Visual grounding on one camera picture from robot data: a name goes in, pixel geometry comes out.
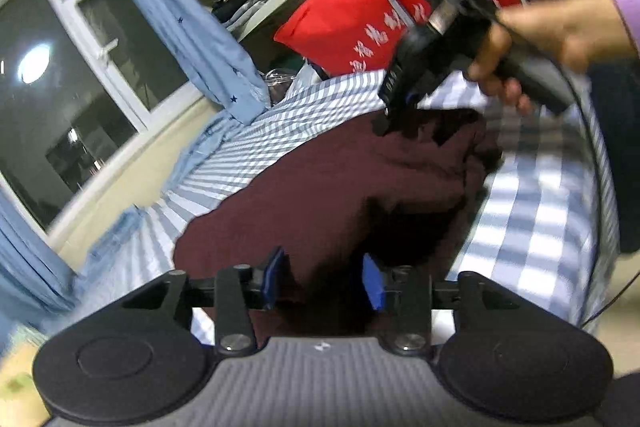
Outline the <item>person's right hand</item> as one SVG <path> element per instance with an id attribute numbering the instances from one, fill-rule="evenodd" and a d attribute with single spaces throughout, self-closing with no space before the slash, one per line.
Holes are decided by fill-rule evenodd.
<path id="1" fill-rule="evenodd" d="M 533 109 L 516 79 L 500 80 L 494 70 L 509 51 L 515 32 L 573 72 L 595 62 L 638 56 L 614 0 L 541 0 L 509 6 L 498 14 L 468 70 L 484 95 L 521 113 Z"/>

